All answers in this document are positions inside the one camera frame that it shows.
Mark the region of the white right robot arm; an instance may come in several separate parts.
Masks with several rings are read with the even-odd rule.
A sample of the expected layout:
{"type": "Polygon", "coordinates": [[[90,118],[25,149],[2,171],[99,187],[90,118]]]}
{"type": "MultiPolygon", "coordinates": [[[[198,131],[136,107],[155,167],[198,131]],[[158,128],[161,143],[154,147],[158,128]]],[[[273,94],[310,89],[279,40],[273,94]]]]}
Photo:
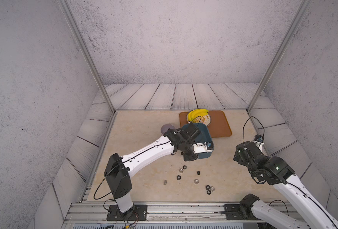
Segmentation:
{"type": "Polygon", "coordinates": [[[277,229],[338,229],[336,220],[308,191],[295,171],[280,157],[269,157],[257,142],[236,146],[233,160],[245,166],[257,184],[269,184],[297,210],[304,221],[294,219],[249,194],[240,201],[243,219],[257,218],[277,229]]]}

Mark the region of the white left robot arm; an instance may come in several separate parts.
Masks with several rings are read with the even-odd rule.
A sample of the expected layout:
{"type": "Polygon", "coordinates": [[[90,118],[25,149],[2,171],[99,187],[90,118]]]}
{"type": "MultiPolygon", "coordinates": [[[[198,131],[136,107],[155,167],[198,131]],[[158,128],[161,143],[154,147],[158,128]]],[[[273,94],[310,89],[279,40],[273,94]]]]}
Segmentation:
{"type": "Polygon", "coordinates": [[[205,124],[188,123],[179,129],[169,128],[159,139],[136,152],[124,156],[111,155],[103,181],[107,182],[120,213],[129,215],[135,209],[130,195],[131,178],[141,169],[177,151],[181,151],[183,160],[189,162],[205,158],[202,154],[210,155],[213,149],[214,144],[205,124]]]}

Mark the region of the teal plastic storage box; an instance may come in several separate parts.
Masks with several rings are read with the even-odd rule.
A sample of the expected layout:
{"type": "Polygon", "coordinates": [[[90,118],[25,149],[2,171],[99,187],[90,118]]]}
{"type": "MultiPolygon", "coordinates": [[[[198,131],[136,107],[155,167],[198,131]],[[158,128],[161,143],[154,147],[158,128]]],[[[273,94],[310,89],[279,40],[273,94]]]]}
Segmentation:
{"type": "MultiPolygon", "coordinates": [[[[212,142],[212,138],[209,132],[208,127],[205,124],[186,124],[182,127],[182,130],[189,130],[190,127],[197,127],[198,130],[200,131],[200,133],[198,135],[196,135],[195,138],[195,143],[209,143],[212,142]]],[[[211,156],[212,153],[202,153],[202,154],[187,154],[183,152],[183,159],[184,161],[194,161],[197,159],[205,159],[205,158],[209,158],[211,156]]]]}

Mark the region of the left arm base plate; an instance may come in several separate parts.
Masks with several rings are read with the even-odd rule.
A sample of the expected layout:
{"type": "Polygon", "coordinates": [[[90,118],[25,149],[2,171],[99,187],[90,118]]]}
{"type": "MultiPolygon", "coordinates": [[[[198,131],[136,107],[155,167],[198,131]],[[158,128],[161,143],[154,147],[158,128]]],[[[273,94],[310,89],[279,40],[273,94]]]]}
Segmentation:
{"type": "Polygon", "coordinates": [[[127,212],[122,213],[117,205],[110,205],[107,221],[145,221],[147,219],[147,205],[133,205],[127,212]]]}

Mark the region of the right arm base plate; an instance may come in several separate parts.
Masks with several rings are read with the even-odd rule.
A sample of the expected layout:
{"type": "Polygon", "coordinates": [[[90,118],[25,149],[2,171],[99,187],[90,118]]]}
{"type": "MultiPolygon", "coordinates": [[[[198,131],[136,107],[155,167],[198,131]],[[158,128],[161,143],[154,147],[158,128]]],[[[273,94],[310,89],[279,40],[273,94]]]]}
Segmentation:
{"type": "Polygon", "coordinates": [[[221,212],[225,215],[226,220],[258,220],[251,208],[240,204],[226,204],[224,205],[224,211],[221,212]]]}

